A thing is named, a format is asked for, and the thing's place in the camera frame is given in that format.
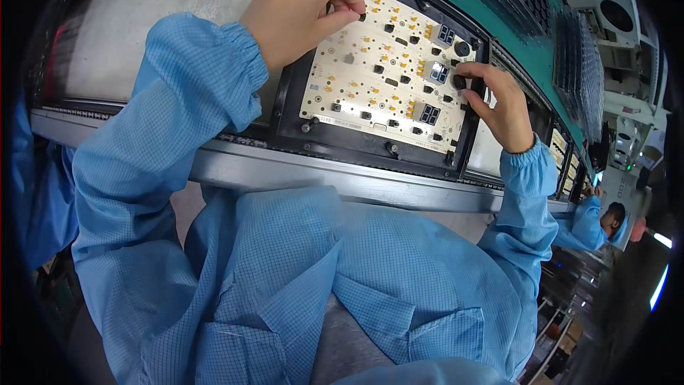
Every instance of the elastic cuff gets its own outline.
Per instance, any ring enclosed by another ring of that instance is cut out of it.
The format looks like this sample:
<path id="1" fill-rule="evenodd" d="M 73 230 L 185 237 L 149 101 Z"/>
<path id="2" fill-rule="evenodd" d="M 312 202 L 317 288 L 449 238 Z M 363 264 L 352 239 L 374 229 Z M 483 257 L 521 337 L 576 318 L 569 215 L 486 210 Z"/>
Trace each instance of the elastic cuff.
<path id="1" fill-rule="evenodd" d="M 236 57 L 245 61 L 245 76 L 256 92 L 268 81 L 268 68 L 261 55 L 261 48 L 247 28 L 239 22 L 227 23 L 221 29 L 228 36 L 228 45 Z"/>
<path id="2" fill-rule="evenodd" d="M 521 154 L 501 151 L 501 180 L 521 197 L 549 197 L 556 190 L 558 172 L 549 146 L 534 135 L 532 149 Z"/>

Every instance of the grid pattern fabric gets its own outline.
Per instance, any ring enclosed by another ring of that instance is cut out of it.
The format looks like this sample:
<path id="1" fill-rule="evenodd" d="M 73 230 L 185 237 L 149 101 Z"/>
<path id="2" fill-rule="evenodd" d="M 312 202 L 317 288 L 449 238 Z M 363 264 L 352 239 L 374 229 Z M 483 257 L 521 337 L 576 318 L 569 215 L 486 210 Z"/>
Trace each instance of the grid pattern fabric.
<path id="1" fill-rule="evenodd" d="M 74 262 L 117 381 L 307 384 L 331 293 L 409 370 L 440 358 L 452 380 L 485 366 L 515 378 L 558 228 L 538 139 L 501 154 L 506 194 L 479 246 L 327 186 L 209 188 L 181 249 L 170 194 L 197 148 L 259 115 L 252 93 L 267 77 L 243 26 L 169 16 L 148 35 L 130 103 L 77 150 Z"/>

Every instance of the metal frame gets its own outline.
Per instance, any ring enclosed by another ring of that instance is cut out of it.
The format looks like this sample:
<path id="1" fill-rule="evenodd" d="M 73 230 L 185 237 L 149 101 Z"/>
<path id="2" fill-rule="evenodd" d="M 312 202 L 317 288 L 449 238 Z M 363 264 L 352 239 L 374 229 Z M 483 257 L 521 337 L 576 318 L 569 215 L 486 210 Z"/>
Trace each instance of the metal frame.
<path id="1" fill-rule="evenodd" d="M 106 121 L 33 109 L 33 132 L 77 148 Z M 408 210 L 496 212 L 503 192 L 471 184 L 375 169 L 333 160 L 212 139 L 195 154 L 190 180 L 241 189 L 270 191 L 332 185 L 347 200 Z M 574 204 L 549 201 L 550 212 L 568 212 Z"/>

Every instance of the circuit board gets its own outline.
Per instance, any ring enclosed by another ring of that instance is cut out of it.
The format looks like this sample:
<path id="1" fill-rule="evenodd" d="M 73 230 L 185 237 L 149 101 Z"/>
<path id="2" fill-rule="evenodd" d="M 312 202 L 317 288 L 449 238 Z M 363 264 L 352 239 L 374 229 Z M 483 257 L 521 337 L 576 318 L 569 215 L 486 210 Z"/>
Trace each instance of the circuit board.
<path id="1" fill-rule="evenodd" d="M 364 21 L 323 40 L 300 117 L 446 153 L 465 115 L 454 79 L 476 51 L 448 26 L 396 0 L 365 0 Z"/>

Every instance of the hand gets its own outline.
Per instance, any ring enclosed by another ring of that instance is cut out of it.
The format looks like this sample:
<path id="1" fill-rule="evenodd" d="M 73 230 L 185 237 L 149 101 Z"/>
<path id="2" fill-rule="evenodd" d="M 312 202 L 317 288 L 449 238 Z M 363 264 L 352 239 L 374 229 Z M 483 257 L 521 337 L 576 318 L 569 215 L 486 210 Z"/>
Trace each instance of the hand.
<path id="1" fill-rule="evenodd" d="M 483 78 L 497 98 L 497 105 L 489 108 L 476 92 L 462 90 L 468 103 L 487 124 L 499 144 L 510 154 L 532 149 L 534 133 L 527 114 L 527 101 L 513 76 L 482 63 L 461 63 L 456 72 L 467 78 Z"/>
<path id="2" fill-rule="evenodd" d="M 594 196 L 594 186 L 591 186 L 591 185 L 586 186 L 586 187 L 584 188 L 584 190 L 582 191 L 582 193 L 583 193 L 584 196 L 586 196 L 587 198 L 589 198 L 590 196 Z"/>
<path id="3" fill-rule="evenodd" d="M 326 15 L 328 2 L 335 12 Z M 365 12 L 363 0 L 252 0 L 240 23 L 272 70 L 293 63 Z"/>

